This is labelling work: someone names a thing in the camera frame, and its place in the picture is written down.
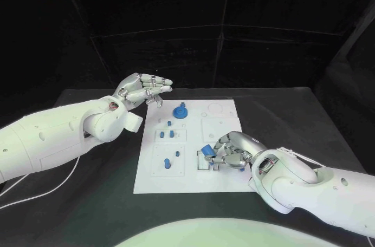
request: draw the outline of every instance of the black fabric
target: black fabric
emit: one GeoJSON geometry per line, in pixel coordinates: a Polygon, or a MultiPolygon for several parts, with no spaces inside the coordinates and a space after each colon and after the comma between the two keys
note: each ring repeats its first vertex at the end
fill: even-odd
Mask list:
{"type": "MultiPolygon", "coordinates": [[[[113,90],[65,90],[56,106],[101,98],[113,90]]],[[[309,88],[176,89],[163,99],[234,99],[242,131],[270,148],[284,146],[328,166],[364,172],[309,88]]],[[[143,104],[134,113],[146,116],[143,104]]],[[[199,217],[251,219],[303,231],[341,246],[367,238],[325,224],[307,211],[280,214],[255,193],[133,194],[143,139],[124,131],[82,157],[65,185],[48,196],[0,210],[2,246],[113,246],[144,230],[199,217]]],[[[74,162],[29,175],[0,198],[5,205],[64,181],[74,162]]]]}

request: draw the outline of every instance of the wire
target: wire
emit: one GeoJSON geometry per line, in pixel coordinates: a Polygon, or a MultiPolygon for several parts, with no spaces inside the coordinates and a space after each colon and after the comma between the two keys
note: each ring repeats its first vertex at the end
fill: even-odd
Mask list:
{"type": "Polygon", "coordinates": [[[3,194],[13,188],[13,186],[15,186],[28,176],[29,176],[29,174],[25,175],[25,176],[19,179],[19,181],[9,187],[9,189],[0,194],[0,196],[3,196],[3,194]]]}
{"type": "Polygon", "coordinates": [[[371,247],[374,247],[369,237],[368,237],[368,240],[369,240],[369,245],[371,245],[371,247]]]}
{"type": "Polygon", "coordinates": [[[30,198],[26,198],[26,199],[23,199],[23,200],[17,201],[17,202],[13,202],[13,203],[10,203],[10,204],[7,204],[7,205],[3,205],[3,206],[0,207],[0,209],[6,208],[6,207],[9,207],[9,206],[12,206],[12,205],[15,205],[15,204],[17,204],[17,203],[26,202],[26,201],[29,201],[29,200],[32,200],[32,199],[35,199],[35,198],[38,198],[38,197],[43,197],[46,194],[52,193],[52,192],[64,185],[64,183],[67,182],[67,180],[68,180],[69,177],[72,176],[74,170],[77,169],[77,164],[74,165],[72,171],[71,171],[69,175],[67,176],[64,182],[62,182],[49,192],[46,192],[45,194],[41,194],[39,196],[35,196],[35,197],[30,197],[30,198]]]}

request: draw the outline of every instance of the blue cylinder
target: blue cylinder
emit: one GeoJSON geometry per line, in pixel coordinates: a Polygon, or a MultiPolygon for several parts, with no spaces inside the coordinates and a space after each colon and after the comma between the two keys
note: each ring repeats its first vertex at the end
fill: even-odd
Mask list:
{"type": "Polygon", "coordinates": [[[202,153],[204,153],[204,155],[205,155],[206,157],[215,157],[215,156],[217,156],[215,151],[214,151],[212,147],[209,146],[209,144],[206,144],[206,145],[202,147],[201,151],[202,151],[202,153]]]}
{"type": "Polygon", "coordinates": [[[182,105],[175,108],[173,110],[173,116],[178,119],[183,119],[188,116],[188,109],[185,107],[185,102],[182,102],[182,105]]]}
{"type": "Polygon", "coordinates": [[[170,159],[165,159],[165,168],[170,169],[170,159]]]}

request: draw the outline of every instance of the white platform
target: white platform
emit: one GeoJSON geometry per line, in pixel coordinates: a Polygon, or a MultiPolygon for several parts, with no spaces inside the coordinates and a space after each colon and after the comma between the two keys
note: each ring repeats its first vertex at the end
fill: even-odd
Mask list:
{"type": "Polygon", "coordinates": [[[173,109],[182,101],[165,101],[157,109],[149,105],[143,144],[140,147],[139,168],[134,194],[144,193],[199,193],[199,192],[253,192],[248,186],[250,167],[241,172],[225,165],[199,164],[201,148],[231,131],[242,131],[232,100],[185,100],[188,117],[173,116],[173,109]],[[165,168],[169,158],[172,167],[165,168]]]}

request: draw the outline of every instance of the robotic hand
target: robotic hand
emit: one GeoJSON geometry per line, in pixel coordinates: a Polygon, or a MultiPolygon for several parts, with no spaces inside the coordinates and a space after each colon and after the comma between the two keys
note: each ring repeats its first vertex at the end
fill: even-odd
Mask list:
{"type": "Polygon", "coordinates": [[[374,176],[329,168],[283,147],[267,149],[241,132],[221,137],[214,153],[205,156],[212,163],[232,168],[250,164],[248,185],[279,212],[287,214],[300,207],[323,222],[375,237],[374,176]],[[219,159],[217,153],[222,146],[227,155],[219,159]],[[322,167],[312,169],[297,157],[322,167]]]}
{"type": "Polygon", "coordinates": [[[130,112],[144,100],[163,105],[159,96],[172,81],[134,73],[113,96],[33,113],[0,130],[0,183],[48,170],[113,141],[123,129],[139,131],[143,118],[130,112]]]}

